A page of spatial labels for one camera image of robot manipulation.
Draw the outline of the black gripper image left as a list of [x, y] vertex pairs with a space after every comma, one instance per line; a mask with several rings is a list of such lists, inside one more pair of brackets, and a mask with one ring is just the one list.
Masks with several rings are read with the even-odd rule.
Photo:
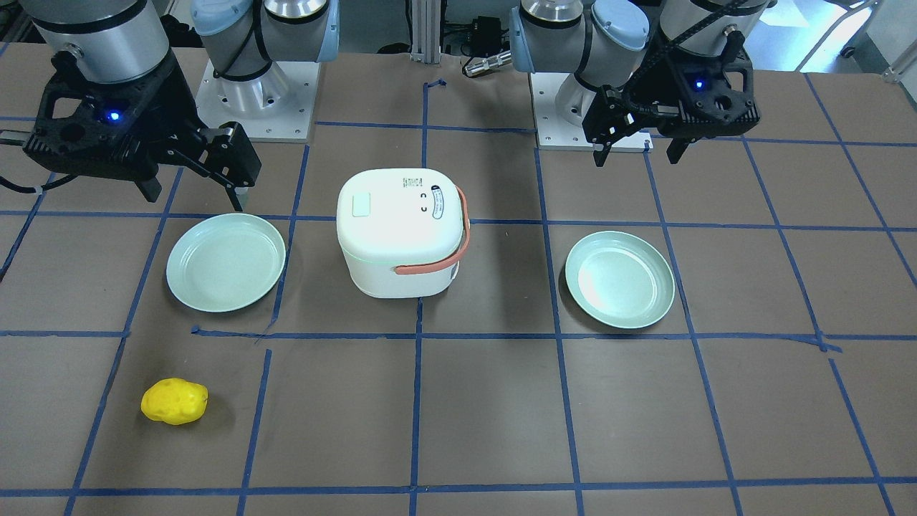
[[238, 121], [204, 127], [173, 52], [144, 75], [118, 84], [87, 79], [71, 52], [52, 57], [27, 156], [52, 172], [135, 181], [156, 203], [161, 164], [180, 164], [215, 181], [242, 212], [261, 160]]

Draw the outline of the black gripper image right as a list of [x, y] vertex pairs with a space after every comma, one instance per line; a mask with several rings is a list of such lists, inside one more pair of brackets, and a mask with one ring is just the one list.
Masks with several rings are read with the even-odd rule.
[[673, 117], [661, 117], [656, 107], [635, 107], [613, 86], [600, 86], [582, 120], [595, 165], [603, 167], [613, 144], [644, 128], [671, 138], [667, 158], [673, 165], [692, 138], [744, 134], [760, 121], [753, 78], [744, 49], [714, 56], [671, 50], [638, 78], [630, 97], [643, 105], [672, 107]]

